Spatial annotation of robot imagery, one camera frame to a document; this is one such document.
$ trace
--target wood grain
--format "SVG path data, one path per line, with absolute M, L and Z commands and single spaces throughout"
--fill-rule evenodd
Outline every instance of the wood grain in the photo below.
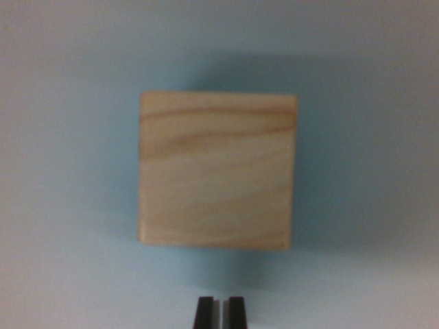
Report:
M 139 130 L 139 240 L 289 248 L 293 95 L 146 92 Z

